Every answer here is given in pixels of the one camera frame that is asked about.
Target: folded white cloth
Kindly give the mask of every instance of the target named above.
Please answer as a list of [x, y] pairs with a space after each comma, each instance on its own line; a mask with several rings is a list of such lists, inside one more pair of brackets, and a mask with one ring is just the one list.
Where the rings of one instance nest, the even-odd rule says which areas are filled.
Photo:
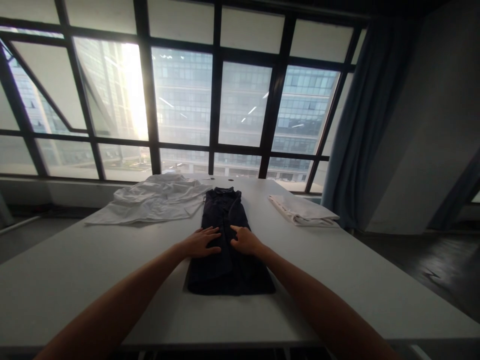
[[113, 201], [85, 223], [119, 225], [186, 219], [199, 209], [211, 188], [179, 174], [152, 175], [115, 191]]
[[311, 202], [303, 197], [289, 195], [269, 195], [268, 199], [276, 209], [296, 226], [337, 228], [334, 221], [340, 219], [338, 215], [326, 207]]

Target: hand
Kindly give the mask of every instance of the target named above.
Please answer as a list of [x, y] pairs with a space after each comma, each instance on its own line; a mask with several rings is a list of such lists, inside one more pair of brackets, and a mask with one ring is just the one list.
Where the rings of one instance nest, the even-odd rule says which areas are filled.
[[203, 230], [199, 228], [192, 235], [179, 243], [186, 258], [204, 258], [211, 254], [218, 254], [222, 249], [218, 246], [207, 248], [207, 244], [222, 234], [217, 232], [218, 227], [210, 226]]
[[245, 255], [254, 255], [259, 257], [260, 251], [265, 245], [254, 235], [247, 227], [230, 225], [231, 229], [236, 232], [238, 240], [232, 239], [230, 244], [235, 250]]

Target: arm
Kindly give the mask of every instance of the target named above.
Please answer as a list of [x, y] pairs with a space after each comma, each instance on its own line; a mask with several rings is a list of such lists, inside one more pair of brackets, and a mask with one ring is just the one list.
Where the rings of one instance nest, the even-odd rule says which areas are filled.
[[395, 359], [388, 343], [345, 301], [263, 245], [246, 227], [232, 226], [239, 252], [259, 258], [276, 276], [326, 347], [339, 359]]
[[221, 251], [206, 248], [219, 228], [195, 231], [113, 286], [72, 320], [35, 360], [106, 359], [140, 319], [159, 287], [185, 258]]

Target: folded towel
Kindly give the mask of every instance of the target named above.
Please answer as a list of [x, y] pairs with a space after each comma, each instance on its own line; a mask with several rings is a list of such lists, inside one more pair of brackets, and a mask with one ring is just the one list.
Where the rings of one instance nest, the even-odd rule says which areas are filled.
[[303, 197], [269, 195], [268, 199], [276, 209], [296, 226], [319, 228], [337, 228], [334, 221], [340, 217], [326, 207], [311, 202]]

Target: white table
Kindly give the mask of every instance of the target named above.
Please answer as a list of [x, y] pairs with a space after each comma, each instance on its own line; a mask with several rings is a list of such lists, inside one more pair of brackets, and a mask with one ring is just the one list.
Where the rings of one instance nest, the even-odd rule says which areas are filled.
[[[287, 222], [267, 195], [293, 195], [274, 181], [214, 177], [202, 181], [242, 191], [250, 226], [266, 245], [336, 292], [388, 341], [480, 338], [478, 323], [347, 232]], [[197, 229], [201, 215], [143, 227], [80, 221], [1, 265], [0, 353], [44, 346], [116, 282]], [[277, 281], [274, 295], [194, 295], [185, 289], [188, 265], [162, 285], [126, 348], [319, 341]]]

